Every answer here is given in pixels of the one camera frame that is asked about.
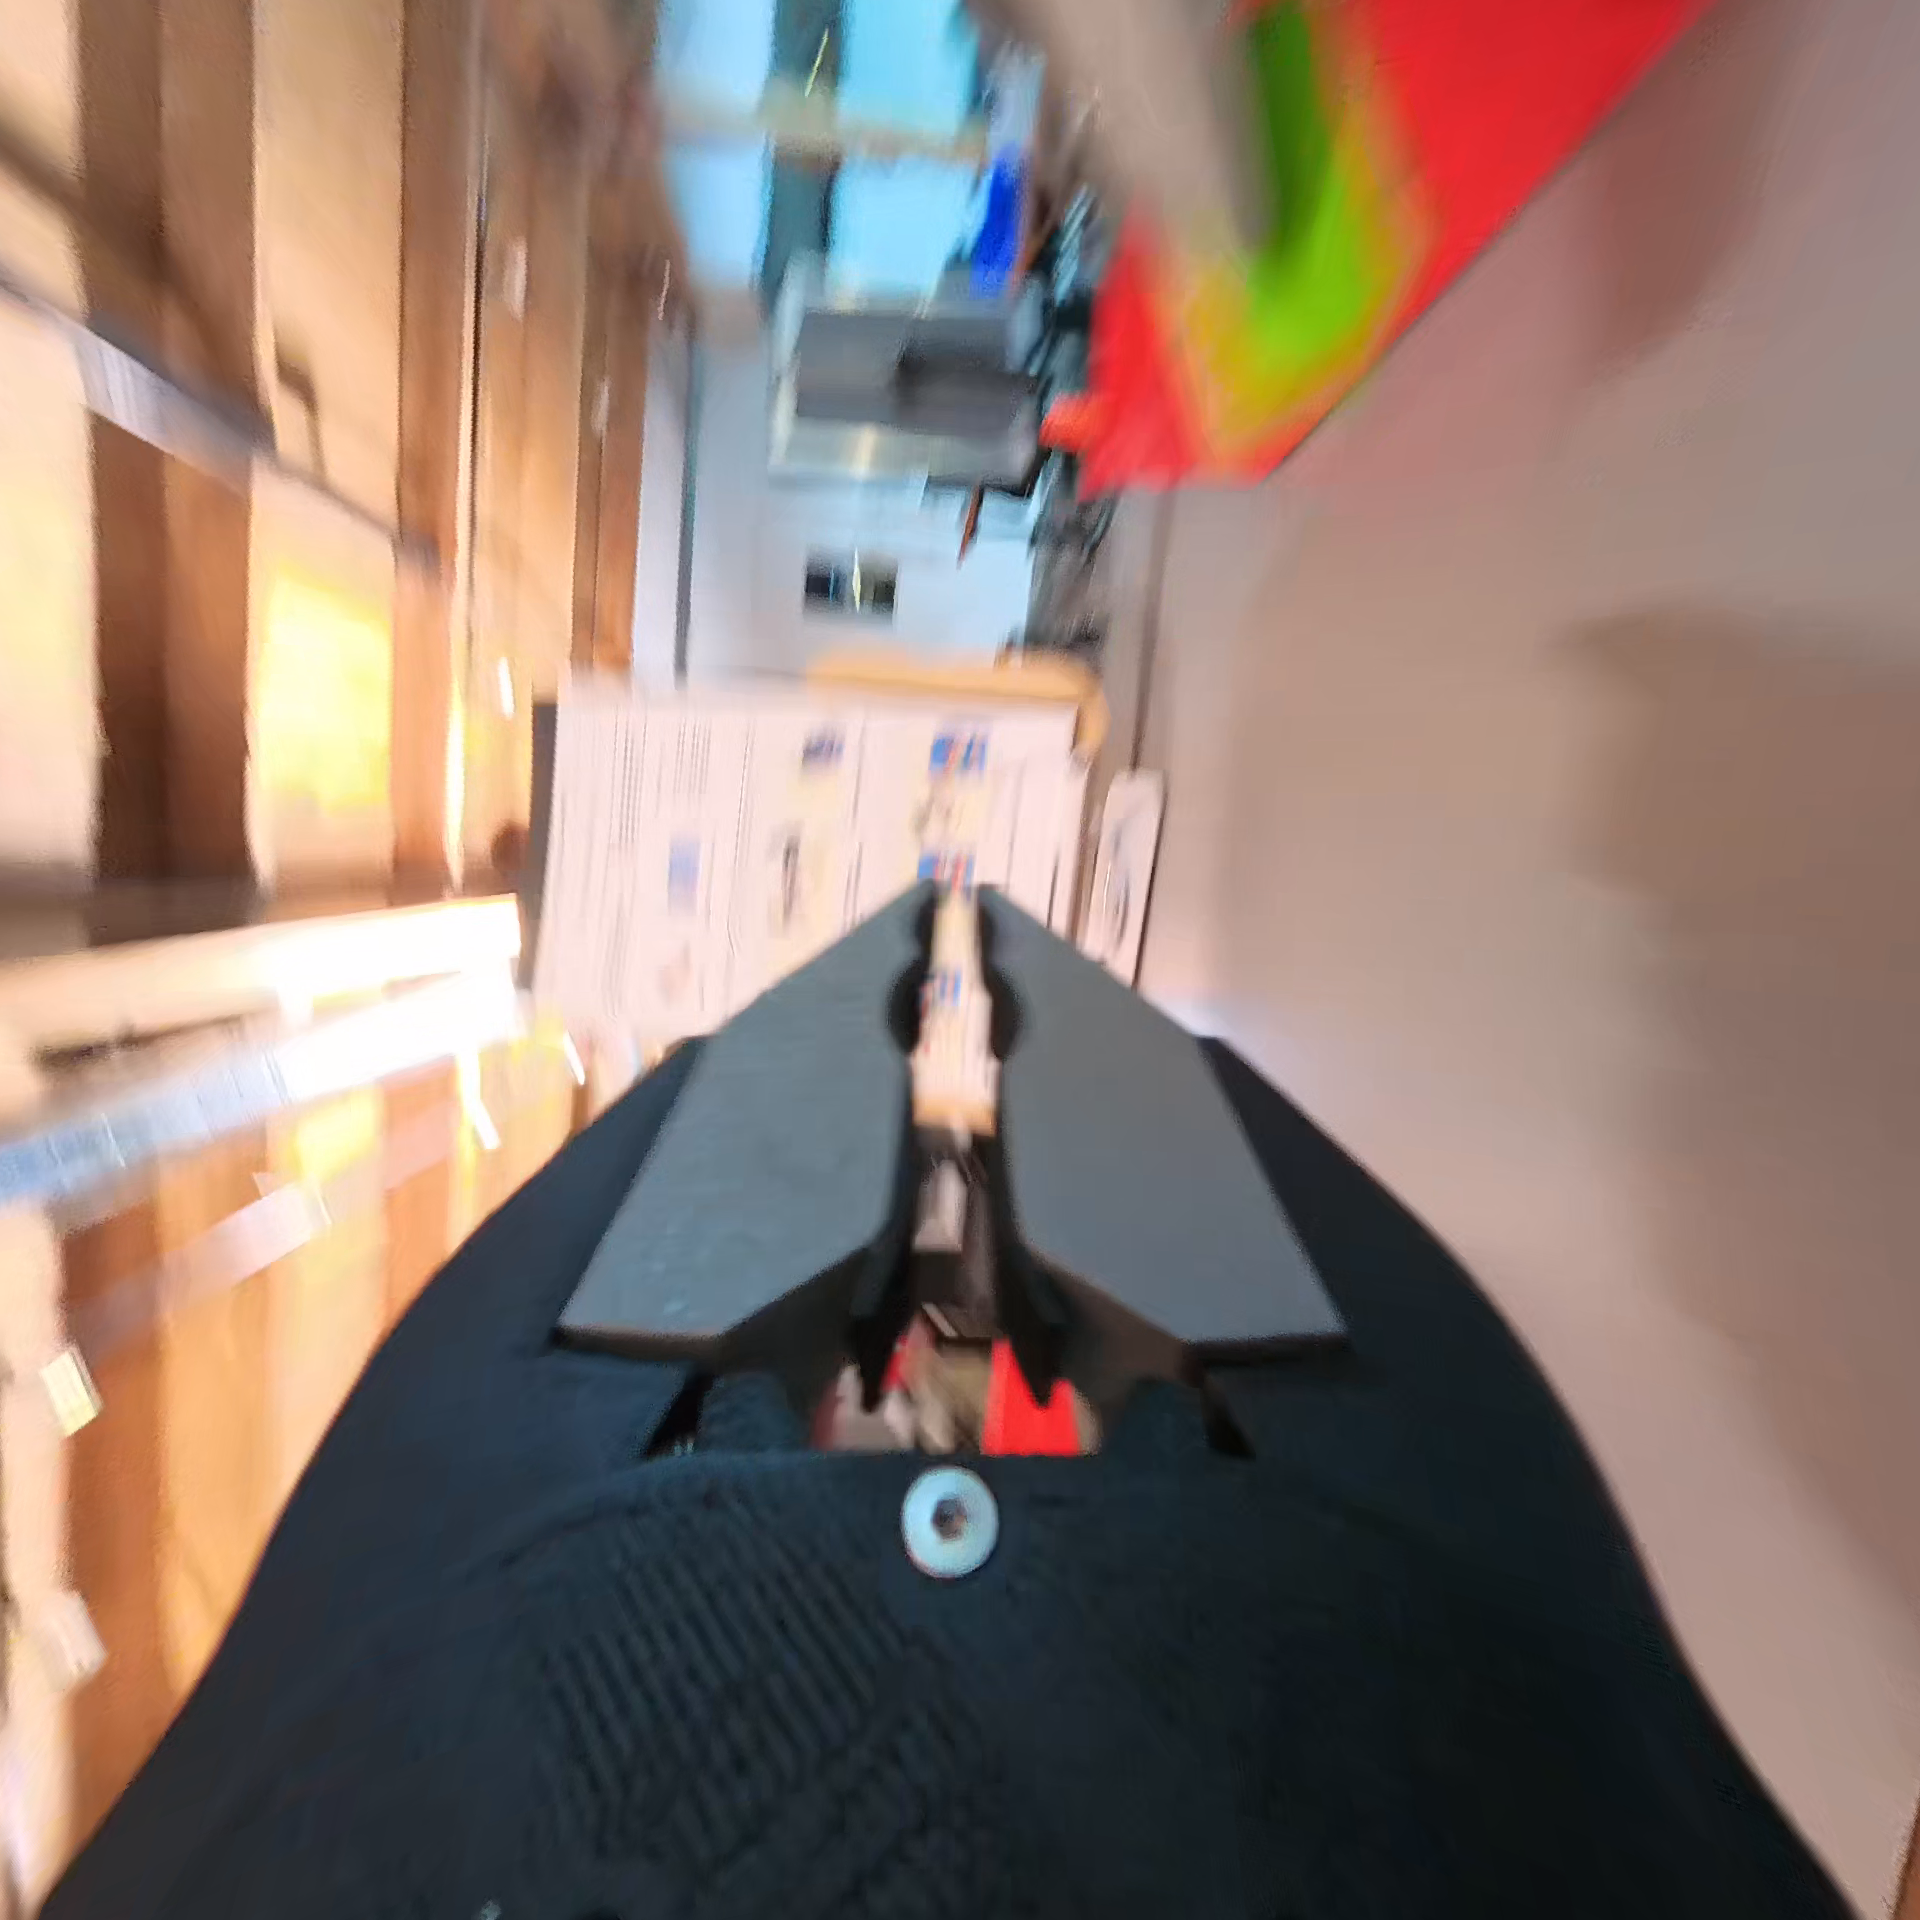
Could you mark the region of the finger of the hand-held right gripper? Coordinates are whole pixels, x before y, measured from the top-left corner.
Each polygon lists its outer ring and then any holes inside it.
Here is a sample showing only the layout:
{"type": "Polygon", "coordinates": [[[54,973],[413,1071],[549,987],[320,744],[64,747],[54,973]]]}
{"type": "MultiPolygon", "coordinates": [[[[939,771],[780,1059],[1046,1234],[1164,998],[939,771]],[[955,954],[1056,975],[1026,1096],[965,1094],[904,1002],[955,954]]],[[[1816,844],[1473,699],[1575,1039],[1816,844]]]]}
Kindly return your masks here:
{"type": "Polygon", "coordinates": [[[1229,2],[975,2],[989,50],[1020,47],[1092,117],[1099,179],[1170,243],[1245,253],[1272,192],[1259,180],[1251,64],[1229,2]]]}

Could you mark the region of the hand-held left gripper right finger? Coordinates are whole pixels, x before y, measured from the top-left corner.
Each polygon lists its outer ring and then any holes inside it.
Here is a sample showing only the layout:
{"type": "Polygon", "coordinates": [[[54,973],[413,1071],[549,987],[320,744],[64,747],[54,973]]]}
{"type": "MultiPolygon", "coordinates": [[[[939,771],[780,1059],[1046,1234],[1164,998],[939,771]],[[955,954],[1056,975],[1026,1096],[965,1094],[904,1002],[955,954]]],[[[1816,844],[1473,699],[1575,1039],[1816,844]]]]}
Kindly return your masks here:
{"type": "Polygon", "coordinates": [[[1339,1353],[1348,1324],[1196,1037],[998,888],[994,1297],[1030,1391],[1198,1382],[1339,1353]]]}

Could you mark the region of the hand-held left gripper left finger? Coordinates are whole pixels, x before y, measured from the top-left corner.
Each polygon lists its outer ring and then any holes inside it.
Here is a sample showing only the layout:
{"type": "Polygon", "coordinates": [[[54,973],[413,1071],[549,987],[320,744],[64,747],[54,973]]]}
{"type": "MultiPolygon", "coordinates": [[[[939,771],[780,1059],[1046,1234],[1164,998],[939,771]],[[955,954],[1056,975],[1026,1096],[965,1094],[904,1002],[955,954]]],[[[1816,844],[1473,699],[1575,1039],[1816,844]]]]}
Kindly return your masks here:
{"type": "Polygon", "coordinates": [[[912,883],[697,1049],[557,1321],[565,1342],[691,1371],[890,1364],[941,898],[912,883]]]}

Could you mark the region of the green rectangular block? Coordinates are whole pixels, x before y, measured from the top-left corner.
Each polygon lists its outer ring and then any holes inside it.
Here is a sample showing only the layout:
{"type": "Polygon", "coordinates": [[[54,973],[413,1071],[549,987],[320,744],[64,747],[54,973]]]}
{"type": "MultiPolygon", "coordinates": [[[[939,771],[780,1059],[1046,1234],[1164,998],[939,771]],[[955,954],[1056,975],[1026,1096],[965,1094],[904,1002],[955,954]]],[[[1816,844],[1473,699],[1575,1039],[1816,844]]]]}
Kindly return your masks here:
{"type": "Polygon", "coordinates": [[[1253,468],[1383,347],[1429,214],[1357,5],[1230,5],[1222,36],[1242,219],[1194,269],[1181,344],[1214,457],[1253,468]]]}

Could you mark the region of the red round object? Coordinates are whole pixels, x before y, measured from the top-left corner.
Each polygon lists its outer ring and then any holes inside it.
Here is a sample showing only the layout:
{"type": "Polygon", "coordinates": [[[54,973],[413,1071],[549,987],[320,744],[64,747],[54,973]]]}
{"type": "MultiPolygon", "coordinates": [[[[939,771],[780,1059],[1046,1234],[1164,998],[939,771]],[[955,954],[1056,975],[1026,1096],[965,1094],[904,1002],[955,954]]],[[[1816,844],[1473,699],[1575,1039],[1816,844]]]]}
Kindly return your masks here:
{"type": "Polygon", "coordinates": [[[1076,1458],[1087,1452],[1078,1398],[1068,1382],[1036,1396],[1008,1339],[989,1356],[978,1450],[993,1458],[1076,1458]]]}

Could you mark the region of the blue bin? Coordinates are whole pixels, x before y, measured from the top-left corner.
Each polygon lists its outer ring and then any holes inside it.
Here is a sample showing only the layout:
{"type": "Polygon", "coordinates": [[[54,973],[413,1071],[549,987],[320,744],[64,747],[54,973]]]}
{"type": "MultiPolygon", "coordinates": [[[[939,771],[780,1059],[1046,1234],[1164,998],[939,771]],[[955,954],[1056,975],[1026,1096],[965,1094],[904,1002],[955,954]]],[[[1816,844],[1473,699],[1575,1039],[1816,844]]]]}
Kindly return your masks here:
{"type": "Polygon", "coordinates": [[[968,290],[976,301],[1005,297],[1020,276],[1028,176],[1028,151],[1015,145],[996,148],[978,180],[968,253],[968,290]]]}

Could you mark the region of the white instruction poster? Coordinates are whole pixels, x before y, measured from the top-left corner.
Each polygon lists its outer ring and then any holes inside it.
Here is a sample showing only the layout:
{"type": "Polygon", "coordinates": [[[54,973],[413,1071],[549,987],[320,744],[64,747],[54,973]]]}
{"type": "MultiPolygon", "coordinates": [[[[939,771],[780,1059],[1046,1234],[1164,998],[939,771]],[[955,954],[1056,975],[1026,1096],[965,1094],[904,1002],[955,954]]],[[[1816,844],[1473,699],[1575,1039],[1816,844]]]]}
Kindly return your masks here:
{"type": "Polygon", "coordinates": [[[523,959],[572,1031],[722,1027],[919,887],[1058,924],[1090,755],[1073,699],[577,681],[536,715],[523,959]]]}

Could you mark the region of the red ribbed box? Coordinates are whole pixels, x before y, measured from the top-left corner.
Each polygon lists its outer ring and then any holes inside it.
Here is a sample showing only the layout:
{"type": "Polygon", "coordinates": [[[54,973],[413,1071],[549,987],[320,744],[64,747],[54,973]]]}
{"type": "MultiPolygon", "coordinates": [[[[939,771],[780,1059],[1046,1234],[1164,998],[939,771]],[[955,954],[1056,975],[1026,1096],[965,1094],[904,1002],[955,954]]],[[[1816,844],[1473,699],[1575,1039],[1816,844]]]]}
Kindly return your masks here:
{"type": "Polygon", "coordinates": [[[1357,2],[1397,104],[1429,248],[1383,347],[1267,463],[1217,459],[1183,344],[1188,282],[1208,253],[1127,210],[1092,298],[1087,384],[1053,401],[1042,443],[1097,494],[1253,484],[1276,473],[1532,194],[1710,10],[1700,2],[1357,2]]]}

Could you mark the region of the grey framed machine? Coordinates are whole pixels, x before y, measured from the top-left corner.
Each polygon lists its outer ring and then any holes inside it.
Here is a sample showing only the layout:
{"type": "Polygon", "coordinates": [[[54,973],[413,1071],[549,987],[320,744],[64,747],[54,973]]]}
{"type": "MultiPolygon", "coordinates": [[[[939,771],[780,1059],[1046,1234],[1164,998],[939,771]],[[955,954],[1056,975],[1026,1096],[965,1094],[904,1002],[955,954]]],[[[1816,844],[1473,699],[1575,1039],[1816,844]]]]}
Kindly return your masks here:
{"type": "Polygon", "coordinates": [[[774,327],[769,468],[1025,494],[1042,455],[1044,329],[1018,301],[824,301],[774,327]]]}

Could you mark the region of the bright ceiling light fixture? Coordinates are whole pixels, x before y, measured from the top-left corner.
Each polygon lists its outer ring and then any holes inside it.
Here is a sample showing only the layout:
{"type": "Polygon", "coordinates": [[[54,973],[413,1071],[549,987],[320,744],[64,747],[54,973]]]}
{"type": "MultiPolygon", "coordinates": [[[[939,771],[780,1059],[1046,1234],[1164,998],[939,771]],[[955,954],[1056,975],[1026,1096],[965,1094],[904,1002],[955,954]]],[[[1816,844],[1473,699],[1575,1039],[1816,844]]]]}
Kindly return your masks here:
{"type": "Polygon", "coordinates": [[[512,980],[512,895],[270,919],[8,959],[4,1049],[71,1053],[265,1015],[311,1015],[451,980],[512,980]]]}

